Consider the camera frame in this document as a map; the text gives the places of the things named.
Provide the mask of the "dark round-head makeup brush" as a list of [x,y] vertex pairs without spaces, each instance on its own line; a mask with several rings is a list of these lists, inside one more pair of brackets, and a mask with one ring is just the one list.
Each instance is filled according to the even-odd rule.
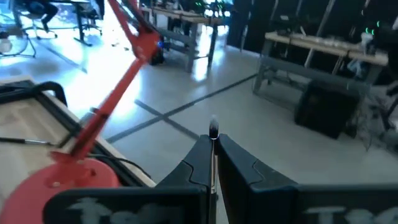
[[209,224],[216,224],[217,178],[218,178],[218,156],[216,155],[216,142],[219,136],[219,124],[212,117],[209,125],[209,138],[211,139],[211,187],[209,197]]

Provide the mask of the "red desk lamp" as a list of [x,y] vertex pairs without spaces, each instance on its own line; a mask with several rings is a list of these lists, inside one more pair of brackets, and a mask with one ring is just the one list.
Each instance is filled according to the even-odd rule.
[[79,132],[71,151],[52,151],[50,157],[54,164],[34,172],[8,196],[0,213],[0,224],[43,224],[45,204],[64,190],[119,187],[118,177],[112,168],[96,159],[89,159],[87,155],[138,71],[156,53],[160,35],[145,20],[136,0],[126,0],[125,4],[138,21],[137,34],[131,32],[127,24],[127,14],[122,12],[118,0],[108,2],[136,58],[95,115]]

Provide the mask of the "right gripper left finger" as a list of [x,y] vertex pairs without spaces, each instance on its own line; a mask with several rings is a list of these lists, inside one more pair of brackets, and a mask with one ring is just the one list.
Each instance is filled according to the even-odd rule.
[[72,189],[44,207],[44,224],[208,224],[211,139],[202,135],[155,187]]

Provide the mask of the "person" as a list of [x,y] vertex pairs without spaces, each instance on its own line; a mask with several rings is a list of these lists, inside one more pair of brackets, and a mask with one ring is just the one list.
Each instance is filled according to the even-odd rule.
[[31,13],[37,16],[41,15],[41,23],[44,31],[50,32],[48,23],[58,13],[58,7],[54,6],[48,0],[21,0],[21,4]]

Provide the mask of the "wooden table grey legs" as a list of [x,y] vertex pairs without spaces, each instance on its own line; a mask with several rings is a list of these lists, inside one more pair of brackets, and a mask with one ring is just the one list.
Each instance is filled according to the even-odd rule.
[[[269,52],[276,42],[287,44],[289,47],[296,46],[338,56],[341,59],[349,58],[360,60],[362,62],[370,63],[371,66],[363,81],[339,77],[335,73],[326,73],[271,57]],[[264,48],[261,54],[259,70],[255,75],[253,93],[259,93],[259,89],[264,80],[269,82],[281,82],[294,88],[298,88],[299,90],[303,88],[303,86],[297,82],[291,83],[284,77],[277,77],[276,71],[278,70],[336,86],[344,86],[349,90],[364,92],[370,89],[373,83],[377,80],[382,69],[386,67],[387,64],[388,56],[386,53],[377,52],[373,55],[366,54],[364,49],[362,49],[358,44],[302,34],[290,34],[285,36],[279,35],[277,32],[268,32],[265,34]]]
[[[222,25],[222,18],[205,17],[203,15],[193,12],[162,9],[161,7],[140,7],[140,10],[144,13],[144,17],[146,19],[152,17],[153,25],[158,30],[159,34],[163,37],[163,42],[161,43],[163,49],[174,50],[187,56],[187,72],[192,72],[194,61],[200,58],[207,58],[208,67],[211,67],[215,51],[216,39],[218,37],[218,26]],[[170,19],[179,19],[182,22],[190,22],[192,24],[190,29],[190,35],[187,36],[178,32],[170,31],[167,28],[157,27],[158,15],[163,15]],[[204,56],[199,55],[196,51],[197,31],[199,24],[210,26],[213,29],[210,39],[209,52]]]

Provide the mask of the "black floor case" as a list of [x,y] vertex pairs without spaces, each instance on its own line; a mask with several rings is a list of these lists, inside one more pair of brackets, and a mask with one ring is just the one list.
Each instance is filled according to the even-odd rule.
[[295,108],[295,124],[338,139],[359,103],[355,90],[311,81]]

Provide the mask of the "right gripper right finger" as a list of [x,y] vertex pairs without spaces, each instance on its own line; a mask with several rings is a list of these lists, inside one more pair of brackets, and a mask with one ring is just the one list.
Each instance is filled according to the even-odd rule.
[[218,172],[230,224],[398,224],[398,185],[304,185],[225,134]]

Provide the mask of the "black desk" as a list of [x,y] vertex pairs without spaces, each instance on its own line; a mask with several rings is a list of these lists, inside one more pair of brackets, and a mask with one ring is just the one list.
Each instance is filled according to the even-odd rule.
[[79,31],[79,38],[74,39],[81,44],[91,47],[92,44],[85,41],[85,28],[91,28],[99,31],[102,35],[102,30],[96,25],[95,20],[103,20],[104,16],[104,0],[49,0],[52,3],[71,4],[75,8],[77,29]]

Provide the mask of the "thin black makeup brush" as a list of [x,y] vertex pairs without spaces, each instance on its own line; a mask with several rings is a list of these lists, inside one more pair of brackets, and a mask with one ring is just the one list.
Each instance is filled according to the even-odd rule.
[[44,146],[55,146],[54,143],[48,142],[48,141],[19,139],[19,138],[0,137],[0,142],[15,143],[15,144],[38,144],[38,145],[44,145]]

